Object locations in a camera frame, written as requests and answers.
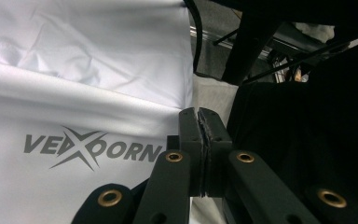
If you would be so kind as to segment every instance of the gray logo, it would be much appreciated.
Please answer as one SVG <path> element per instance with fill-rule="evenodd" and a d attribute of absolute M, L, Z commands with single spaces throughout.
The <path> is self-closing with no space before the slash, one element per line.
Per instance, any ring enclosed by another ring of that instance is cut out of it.
<path fill-rule="evenodd" d="M 133 161 L 143 161 L 148 157 L 149 162 L 156 160 L 161 146 L 156 149 L 152 145 L 131 143 L 129 147 L 124 142 L 115 142 L 108 146 L 103 137 L 107 133 L 90 132 L 80 134 L 70 128 L 64 127 L 67 131 L 63 132 L 64 136 L 39 136 L 33 141 L 33 136 L 27 134 L 25 140 L 24 153 L 31 153 L 41 146 L 40 154 L 56 154 L 60 160 L 51 168 L 57 167 L 74 159 L 81 159 L 92 171 L 95 167 L 100 167 L 97 157 L 104 153 L 110 159 L 122 157 L 123 160 L 131 159 Z"/>

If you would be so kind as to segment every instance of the white backdrop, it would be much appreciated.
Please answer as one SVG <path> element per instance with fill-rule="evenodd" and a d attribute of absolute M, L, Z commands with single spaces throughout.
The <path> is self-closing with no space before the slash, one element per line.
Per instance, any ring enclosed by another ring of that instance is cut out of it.
<path fill-rule="evenodd" d="M 0 223 L 144 181 L 191 95 L 181 0 L 0 0 Z"/>

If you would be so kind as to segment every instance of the gray floor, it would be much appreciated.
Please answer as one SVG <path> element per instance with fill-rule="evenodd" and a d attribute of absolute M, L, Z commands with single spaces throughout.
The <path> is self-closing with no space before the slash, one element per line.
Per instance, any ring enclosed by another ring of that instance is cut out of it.
<path fill-rule="evenodd" d="M 203 31 L 212 36 L 213 39 L 226 35 L 239 27 L 240 19 L 230 8 L 206 0 L 194 0 L 194 2 L 201 15 Z M 195 26 L 191 16 L 190 25 Z M 191 37 L 191 45 L 194 54 L 194 49 L 196 48 L 195 36 Z M 197 72 L 220 78 L 225 71 L 226 61 L 230 51 L 231 48 L 228 47 L 213 46 L 212 40 L 203 40 Z M 251 76 L 269 69 L 270 66 L 264 60 L 258 60 L 252 69 Z M 266 77 L 259 81 L 272 82 L 273 78 Z"/>

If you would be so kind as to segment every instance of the metal rod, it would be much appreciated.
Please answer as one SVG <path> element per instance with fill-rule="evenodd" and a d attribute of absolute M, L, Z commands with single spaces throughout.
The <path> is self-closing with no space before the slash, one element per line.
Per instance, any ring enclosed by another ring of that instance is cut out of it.
<path fill-rule="evenodd" d="M 228 35 L 224 35 L 223 37 L 215 40 L 213 42 L 214 46 L 217 46 L 218 44 L 220 44 L 221 42 L 225 41 L 226 39 L 229 39 L 230 37 L 234 36 L 236 33 L 238 32 L 238 29 L 232 31 L 231 33 L 229 33 Z"/>
<path fill-rule="evenodd" d="M 255 77 L 250 77 L 250 78 L 244 80 L 244 81 L 242 82 L 242 85 L 243 85 L 243 84 L 250 83 L 250 82 L 253 82 L 253 81 L 255 81 L 255 80 L 258 80 L 258 79 L 260 79 L 261 77 L 266 77 L 266 76 L 271 75 L 271 74 L 273 74 L 273 73 L 276 73 L 276 72 L 278 72 L 278 71 L 280 71 L 280 70 L 283 70 L 283 69 L 285 69 L 285 68 L 287 68 L 287 67 L 294 66 L 294 65 L 298 65 L 298 64 L 300 64 L 300 63 L 302 63 L 302 62 L 304 62 L 304 61 L 306 61 L 306 60 L 308 60 L 308 59 L 311 59 L 311 58 L 316 57 L 316 56 L 318 56 L 318 55 L 320 55 L 320 54 L 323 54 L 323 53 L 325 53 L 325 52 L 327 52 L 327 51 L 329 51 L 329 50 L 337 49 L 337 48 L 339 48 L 339 47 L 342 47 L 342 46 L 344 46 L 344 45 L 346 45 L 346 44 L 348 44 L 348 43 L 350 43 L 351 41 L 356 40 L 356 39 L 358 39 L 358 35 L 351 36 L 351 38 L 346 38 L 346 39 L 344 39 L 344 40 L 342 40 L 342 41 L 338 41 L 338 42 L 336 42 L 336 43 L 333 43 L 333 44 L 331 44 L 331 45 L 328 45 L 327 47 L 324 47 L 324 48 L 321 48 L 321 49 L 317 49 L 317 50 L 315 50 L 315 51 L 313 51 L 313 52 L 307 54 L 307 55 L 306 55 L 305 57 L 303 57 L 303 58 L 292 60 L 290 63 L 286 63 L 286 64 L 283 64 L 283 65 L 278 66 L 278 67 L 276 67 L 276 68 L 270 69 L 270 70 L 268 70 L 267 72 L 261 73 L 261 74 L 255 76 Z"/>

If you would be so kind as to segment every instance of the brass grommet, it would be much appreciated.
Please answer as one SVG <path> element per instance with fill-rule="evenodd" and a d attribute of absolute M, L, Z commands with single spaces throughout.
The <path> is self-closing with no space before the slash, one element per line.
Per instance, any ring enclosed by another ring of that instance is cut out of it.
<path fill-rule="evenodd" d="M 107 196 L 109 194 L 116 195 L 116 198 L 114 198 L 112 200 L 106 200 L 105 196 Z M 113 206 L 113 205 L 116 205 L 117 203 L 119 203 L 121 201 L 122 197 L 123 197 L 123 195 L 121 194 L 120 191 L 118 191 L 116 189 L 109 189 L 109 190 L 106 190 L 100 194 L 100 197 L 98 197 L 98 204 L 102 207 L 110 207 L 110 206 Z"/>
<path fill-rule="evenodd" d="M 181 161 L 182 158 L 183 158 L 182 154 L 177 153 L 177 152 L 171 152 L 165 156 L 165 159 L 167 161 L 171 161 L 171 162 Z"/>
<path fill-rule="evenodd" d="M 242 162 L 253 162 L 255 160 L 255 157 L 253 157 L 252 155 L 249 155 L 247 153 L 244 153 L 244 152 L 240 152 L 238 153 L 237 155 L 237 159 L 239 161 L 242 161 Z"/>
<path fill-rule="evenodd" d="M 319 189 L 318 197 L 322 202 L 336 208 L 344 208 L 347 206 L 347 201 L 341 195 L 330 189 Z"/>

